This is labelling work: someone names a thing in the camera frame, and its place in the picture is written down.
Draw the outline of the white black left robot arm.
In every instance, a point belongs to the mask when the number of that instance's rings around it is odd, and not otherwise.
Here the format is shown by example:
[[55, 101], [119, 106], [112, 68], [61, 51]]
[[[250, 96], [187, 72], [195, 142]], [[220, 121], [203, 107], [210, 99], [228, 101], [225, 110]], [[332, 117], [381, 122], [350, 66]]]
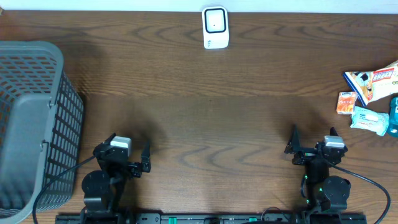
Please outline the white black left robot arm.
[[144, 145], [141, 161], [130, 162], [132, 140], [110, 135], [94, 148], [93, 155], [100, 169], [90, 172], [81, 183], [85, 209], [81, 212], [83, 223], [131, 223], [131, 214], [119, 207], [126, 182], [149, 173], [150, 142]]

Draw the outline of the orange small carton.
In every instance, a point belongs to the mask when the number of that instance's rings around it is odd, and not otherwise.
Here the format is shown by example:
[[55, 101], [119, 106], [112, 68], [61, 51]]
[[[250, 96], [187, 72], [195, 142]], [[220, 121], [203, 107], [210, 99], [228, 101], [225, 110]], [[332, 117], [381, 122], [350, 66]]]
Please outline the orange small carton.
[[355, 91], [339, 92], [338, 101], [336, 104], [336, 112], [338, 114], [354, 114], [354, 108], [357, 100]]

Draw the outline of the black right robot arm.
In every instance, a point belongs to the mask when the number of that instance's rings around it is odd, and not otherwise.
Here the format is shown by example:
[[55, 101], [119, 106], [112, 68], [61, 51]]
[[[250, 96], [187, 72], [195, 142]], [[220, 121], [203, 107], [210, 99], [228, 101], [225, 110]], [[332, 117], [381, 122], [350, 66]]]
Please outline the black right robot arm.
[[294, 156], [294, 165], [305, 167], [302, 196], [307, 198], [309, 209], [317, 212], [341, 212], [347, 209], [351, 183], [342, 177], [330, 175], [330, 168], [339, 164], [347, 151], [343, 138], [335, 128], [330, 128], [329, 135], [314, 147], [303, 147], [298, 128], [293, 127], [284, 152]]

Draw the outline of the light green packet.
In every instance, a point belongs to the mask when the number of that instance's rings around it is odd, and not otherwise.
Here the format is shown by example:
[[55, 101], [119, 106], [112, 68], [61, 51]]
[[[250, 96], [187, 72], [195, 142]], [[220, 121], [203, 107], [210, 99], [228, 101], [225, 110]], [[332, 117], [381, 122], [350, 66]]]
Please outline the light green packet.
[[354, 114], [351, 115], [350, 128], [366, 129], [383, 136], [389, 126], [389, 115], [387, 113], [377, 113], [366, 108], [355, 107]]

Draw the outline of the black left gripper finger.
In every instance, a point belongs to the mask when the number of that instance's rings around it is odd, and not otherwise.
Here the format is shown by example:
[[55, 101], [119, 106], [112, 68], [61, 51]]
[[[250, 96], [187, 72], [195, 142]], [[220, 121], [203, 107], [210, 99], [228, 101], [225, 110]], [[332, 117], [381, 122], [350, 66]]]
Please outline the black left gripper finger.
[[104, 144], [106, 145], [110, 145], [111, 141], [116, 137], [116, 133], [113, 133], [112, 135], [110, 135], [110, 137], [108, 137], [105, 141], [103, 141]]
[[150, 164], [150, 142], [145, 143], [144, 149], [141, 154], [141, 162], [143, 164]]

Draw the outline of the blue mouthwash bottle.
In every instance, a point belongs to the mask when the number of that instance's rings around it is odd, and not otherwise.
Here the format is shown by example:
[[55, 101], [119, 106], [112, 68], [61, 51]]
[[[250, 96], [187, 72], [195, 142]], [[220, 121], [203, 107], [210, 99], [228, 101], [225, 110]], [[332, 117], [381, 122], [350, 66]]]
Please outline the blue mouthwash bottle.
[[398, 97], [395, 97], [391, 100], [390, 103], [390, 113], [389, 113], [389, 127], [387, 129], [387, 133], [395, 138], [398, 135]]

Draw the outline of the yellow snack bag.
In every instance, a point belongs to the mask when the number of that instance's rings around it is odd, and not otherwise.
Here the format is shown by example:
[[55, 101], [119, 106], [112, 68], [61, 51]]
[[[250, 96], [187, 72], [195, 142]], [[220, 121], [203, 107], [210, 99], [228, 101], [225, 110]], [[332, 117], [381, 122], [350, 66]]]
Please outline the yellow snack bag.
[[363, 106], [397, 93], [397, 61], [373, 72], [345, 72], [343, 78]]

